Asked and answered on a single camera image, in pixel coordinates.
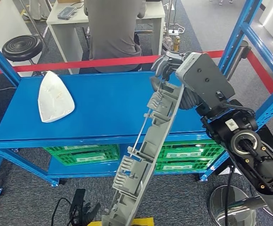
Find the white label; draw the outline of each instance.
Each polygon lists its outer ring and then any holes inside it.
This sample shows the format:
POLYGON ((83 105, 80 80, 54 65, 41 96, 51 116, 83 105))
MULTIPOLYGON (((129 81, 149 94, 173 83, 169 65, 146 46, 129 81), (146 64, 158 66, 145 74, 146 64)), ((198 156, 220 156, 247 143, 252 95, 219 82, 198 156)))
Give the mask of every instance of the white label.
POLYGON ((189 169, 192 169, 192 166, 192 165, 185 165, 185 166, 164 166, 163 170, 189 170, 189 169))
POLYGON ((231 130, 231 131, 234 131, 235 129, 239 128, 238 125, 237 125, 237 123, 235 123, 235 121, 234 121, 234 119, 230 119, 225 122, 225 124, 231 130))
POLYGON ((77 162, 85 162, 85 161, 98 161, 98 160, 104 160, 106 157, 104 155, 101 156, 95 156, 95 157, 88 157, 88 158, 76 158, 77 162))
POLYGON ((167 153, 166 158, 184 158, 190 156, 201 156, 201 152, 167 153))

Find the blue tabletop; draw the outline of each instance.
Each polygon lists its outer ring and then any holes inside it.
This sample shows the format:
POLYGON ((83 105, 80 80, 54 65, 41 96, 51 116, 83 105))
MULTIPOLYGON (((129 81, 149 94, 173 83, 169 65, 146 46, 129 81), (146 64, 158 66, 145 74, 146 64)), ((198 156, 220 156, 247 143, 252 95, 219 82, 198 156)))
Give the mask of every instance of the blue tabletop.
MULTIPOLYGON (((38 109, 42 78, 22 78, 0 124, 0 141, 135 136, 148 111, 146 105, 153 93, 149 77, 153 75, 134 72, 60 76, 73 98, 75 110, 51 123, 42 122, 38 109)), ((198 131, 203 129, 194 109, 179 110, 171 129, 171 133, 198 131)))

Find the stool seat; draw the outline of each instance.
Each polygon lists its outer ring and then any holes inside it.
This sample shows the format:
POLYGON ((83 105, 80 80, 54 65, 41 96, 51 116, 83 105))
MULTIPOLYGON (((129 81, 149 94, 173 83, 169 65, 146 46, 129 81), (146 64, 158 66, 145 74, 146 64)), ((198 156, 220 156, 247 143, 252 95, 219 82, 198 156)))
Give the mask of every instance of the stool seat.
POLYGON ((2 55, 5 58, 14 61, 21 62, 31 60, 37 56, 42 50, 42 43, 37 36, 20 35, 10 39, 2 47, 2 55))

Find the red barrier tape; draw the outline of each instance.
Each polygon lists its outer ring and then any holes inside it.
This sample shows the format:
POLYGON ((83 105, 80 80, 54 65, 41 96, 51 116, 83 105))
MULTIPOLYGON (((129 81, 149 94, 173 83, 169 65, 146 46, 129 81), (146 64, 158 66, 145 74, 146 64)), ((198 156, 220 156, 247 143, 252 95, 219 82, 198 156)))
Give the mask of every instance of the red barrier tape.
MULTIPOLYGON (((207 52, 212 58, 221 57, 222 50, 208 51, 207 52)), ((75 61, 66 63, 48 63, 48 64, 37 64, 37 65, 23 65, 13 67, 16 72, 34 72, 34 71, 53 71, 69 68, 88 68, 88 67, 106 67, 106 66, 117 66, 117 65, 137 65, 137 64, 148 64, 155 62, 158 56, 137 56, 126 58, 113 58, 113 59, 102 59, 102 60, 85 60, 75 61)))
POLYGON ((250 51, 247 60, 255 69, 262 82, 266 87, 270 94, 273 93, 273 79, 255 56, 253 51, 250 51))
MULTIPOLYGON (((207 51, 211 58, 220 58, 223 50, 207 51)), ((16 72, 34 72, 34 71, 53 71, 69 68, 89 68, 89 67, 104 67, 104 66, 117 66, 117 65, 134 65, 134 64, 148 64, 155 62, 158 56, 138 56, 126 58, 113 58, 101 60, 87 60, 66 63, 48 63, 37 65, 23 65, 13 67, 16 72)), ((269 93, 273 93, 272 78, 253 53, 250 51, 247 59, 260 77, 263 84, 269 93)))

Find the gray shirt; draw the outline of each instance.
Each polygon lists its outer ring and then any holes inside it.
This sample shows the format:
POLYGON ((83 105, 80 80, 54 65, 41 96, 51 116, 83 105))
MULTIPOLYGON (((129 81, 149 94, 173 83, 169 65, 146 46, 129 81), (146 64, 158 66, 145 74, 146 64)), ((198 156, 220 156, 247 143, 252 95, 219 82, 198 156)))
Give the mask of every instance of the gray shirt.
MULTIPOLYGON (((91 33, 90 60, 137 57, 142 55, 134 43, 137 17, 146 12, 145 0, 84 0, 91 33)), ((126 72, 137 65, 97 67, 100 72, 126 72)))

